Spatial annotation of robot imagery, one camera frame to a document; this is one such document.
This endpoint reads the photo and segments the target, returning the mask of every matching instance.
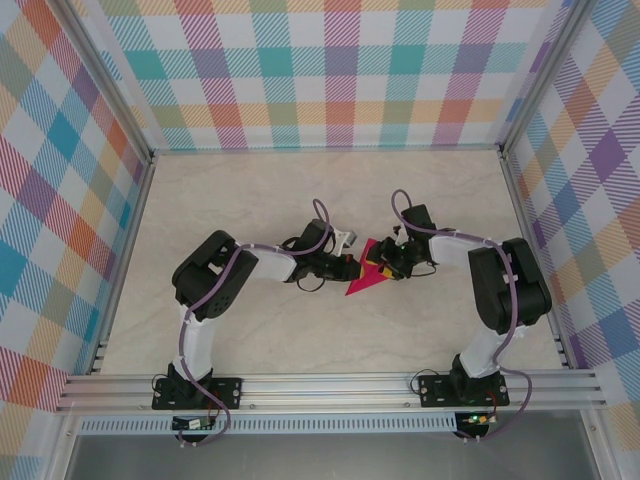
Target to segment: red triangle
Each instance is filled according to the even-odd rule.
[[[376,243],[376,240],[370,238],[367,240],[367,244],[364,247],[364,251],[362,252],[362,256],[360,257],[360,265],[362,266],[363,274],[357,280],[352,280],[349,288],[347,289],[347,293],[345,295],[351,295],[352,293],[359,292],[360,290],[364,290],[365,288],[372,287],[380,282],[384,282],[389,279],[389,276],[384,275],[378,270],[380,269],[380,265],[372,265],[367,263],[367,253],[369,249]]]

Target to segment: marble surface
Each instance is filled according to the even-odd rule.
[[[382,239],[397,225],[391,192],[425,203],[438,227],[508,239],[520,235],[492,151],[254,153],[161,157],[109,338],[103,374],[159,373],[176,351],[171,275],[214,230],[276,244],[297,235],[320,198],[332,224]],[[468,273],[386,281],[346,297],[255,280],[223,317],[213,345],[219,373],[448,370],[480,319]],[[559,368],[546,320],[514,341],[503,364]]]

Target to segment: wire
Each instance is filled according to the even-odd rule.
[[[431,275],[433,275],[434,273],[436,273],[438,271],[438,269],[436,268],[435,263],[431,263],[431,262],[427,262],[427,265],[429,265],[433,270],[427,273],[419,273],[418,275],[411,275],[411,278],[420,278],[420,277],[430,277]]]
[[[200,442],[187,442],[182,436],[182,431],[179,431],[178,439],[182,443],[182,446],[189,445],[191,447],[199,447],[199,446],[203,446],[208,443],[214,442],[215,440],[220,438],[231,426],[231,412],[229,412],[229,409],[227,408],[227,406],[221,400],[219,400],[214,395],[212,395],[206,388],[204,388],[202,385],[198,383],[198,381],[195,379],[195,377],[191,373],[189,366],[187,365],[186,357],[184,354],[184,344],[185,344],[185,338],[187,336],[187,326],[192,321],[191,315],[193,315],[194,311],[196,311],[202,305],[207,303],[211,299],[211,297],[213,297],[217,293],[217,291],[220,290],[225,280],[229,276],[229,273],[233,268],[233,264],[236,262],[236,260],[238,259],[238,257],[240,256],[243,250],[251,250],[251,249],[268,250],[281,255],[294,257],[298,255],[308,255],[310,253],[315,252],[320,247],[322,247],[322,245],[326,243],[327,237],[329,236],[330,230],[331,230],[329,212],[327,211],[327,207],[324,206],[324,203],[322,203],[317,198],[313,199],[313,209],[315,210],[318,218],[322,220],[325,224],[324,233],[322,234],[322,238],[317,244],[315,244],[311,248],[307,248],[305,250],[301,250],[297,252],[293,252],[290,250],[283,250],[281,247],[274,247],[272,245],[263,245],[258,243],[256,244],[245,243],[244,245],[240,245],[238,248],[234,250],[233,254],[231,255],[231,258],[227,262],[227,265],[224,267],[222,272],[220,272],[220,274],[218,275],[216,284],[213,286],[213,288],[211,288],[211,290],[209,290],[200,300],[198,300],[196,303],[194,303],[189,308],[187,308],[187,311],[184,314],[182,327],[180,328],[180,337],[178,339],[178,357],[180,358],[180,365],[182,366],[182,370],[184,371],[184,374],[187,376],[189,381],[196,387],[196,389],[198,389],[209,400],[213,401],[213,403],[215,403],[220,409],[222,409],[222,411],[225,413],[227,417],[227,421],[224,423],[222,430],[220,430],[218,433],[214,435],[209,435],[208,437],[201,440]]]
[[[493,360],[493,363],[497,365],[503,372],[506,372],[511,375],[519,375],[523,377],[527,381],[527,393],[524,397],[522,404],[520,405],[520,408],[515,413],[515,415],[511,417],[511,420],[509,421],[509,423],[505,424],[499,430],[496,430],[494,432],[491,432],[485,435],[484,439],[488,440],[489,438],[494,438],[494,437],[497,437],[498,435],[502,435],[502,433],[507,431],[507,429],[513,425],[515,420],[520,418],[524,410],[529,405],[529,401],[531,400],[531,394],[533,393],[533,381],[531,380],[531,377],[529,375],[527,375],[525,372],[520,370],[510,370],[508,368],[501,367],[498,362],[500,354],[505,350],[505,348],[509,346],[509,343],[511,343],[511,340],[513,339],[513,336],[516,333],[516,327],[518,326],[518,294],[516,291],[516,280],[513,275],[513,269],[511,268],[511,263],[509,262],[509,257],[507,257],[507,254],[502,249],[502,247],[491,239],[476,237],[475,235],[461,233],[461,232],[458,232],[457,230],[431,230],[429,228],[418,227],[417,225],[413,225],[409,223],[404,219],[404,217],[398,210],[398,207],[396,206],[396,197],[398,196],[398,194],[402,194],[405,197],[405,199],[407,200],[407,203],[409,204],[409,207],[411,207],[413,204],[411,203],[411,197],[409,197],[409,194],[401,188],[398,188],[391,195],[391,208],[393,209],[393,213],[395,213],[396,217],[398,217],[398,219],[404,224],[405,227],[411,228],[412,230],[415,230],[417,232],[428,233],[430,235],[440,235],[444,237],[461,238],[463,240],[468,240],[468,241],[477,242],[477,243],[486,245],[488,247],[494,248],[496,252],[498,252],[500,259],[504,264],[504,269],[507,273],[507,280],[509,284],[509,295],[511,296],[511,322],[509,324],[509,331],[507,333],[507,336],[505,337],[502,344],[498,346],[496,351],[493,352],[492,360]]]
[[[327,253],[331,254],[333,253],[333,251],[336,249],[336,234],[334,232],[331,232],[331,240],[333,242],[333,245],[331,245],[331,250],[329,250]],[[287,250],[289,250],[289,244],[294,243],[296,241],[300,240],[300,237],[291,237],[291,238],[287,238],[284,242],[282,242],[282,247],[285,247]]]
[[[213,409],[213,402],[209,402],[209,410],[207,410],[207,421],[209,422],[209,425],[213,425],[214,423],[216,423],[216,420],[218,419],[218,415],[220,415],[220,407],[218,407],[218,411],[216,412],[216,415],[211,418],[211,410]]]
[[[417,377],[418,375],[420,375],[422,372],[433,372],[433,373],[435,373],[437,376],[440,376],[440,374],[439,374],[438,372],[436,372],[435,370],[431,370],[430,368],[423,368],[423,369],[422,369],[422,370],[420,370],[418,373],[416,373],[416,374],[411,378],[411,380],[409,381],[409,388],[411,389],[411,391],[412,391],[414,394],[416,394],[416,395],[418,395],[418,396],[420,396],[420,392],[416,392],[416,390],[413,388],[413,381],[414,381],[414,380],[416,379],[416,377]]]
[[[487,390],[487,395],[489,395],[493,400],[493,413],[491,414],[491,416],[495,417],[495,419],[497,420],[498,419],[498,399],[496,398],[495,394],[491,390]]]
[[[322,279],[322,283],[320,285],[318,285],[316,288],[312,288],[311,290],[307,290],[306,288],[302,288],[302,286],[300,285],[300,280],[302,280],[301,278],[298,279],[296,281],[296,285],[298,285],[298,288],[300,290],[302,290],[303,292],[307,292],[307,293],[313,293],[313,292],[317,292],[318,290],[320,290],[322,287],[324,287],[324,284],[327,283],[326,279]]]
[[[169,375],[165,375],[164,373],[158,373],[156,375],[153,376],[153,378],[151,379],[151,390],[153,390],[155,393],[161,393],[157,388],[156,388],[156,378],[158,377],[165,377],[167,380],[170,380],[171,383],[173,383],[173,386],[175,387],[176,390],[178,390],[178,392],[180,392],[180,395],[182,395],[185,399],[189,399],[189,395],[187,395],[184,390],[182,390],[182,388],[180,387],[180,384],[176,381],[175,378],[171,378]]]

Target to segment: checkered backdrop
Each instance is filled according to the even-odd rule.
[[[570,3],[74,0],[171,150],[492,145]]]
[[[511,159],[578,366],[640,478],[640,0],[601,0]]]
[[[0,479],[34,478],[142,163],[44,0],[0,1]]]

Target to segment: aluminum rail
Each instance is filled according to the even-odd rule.
[[[528,371],[533,379],[529,410],[601,409],[606,401],[591,370]],[[464,412],[478,407],[421,408],[408,388],[413,373],[240,375],[242,414]],[[151,410],[152,375],[69,377],[58,404],[67,415],[166,415]],[[517,410],[526,394],[522,377],[507,375],[511,405]],[[206,413],[202,410],[174,413]]]

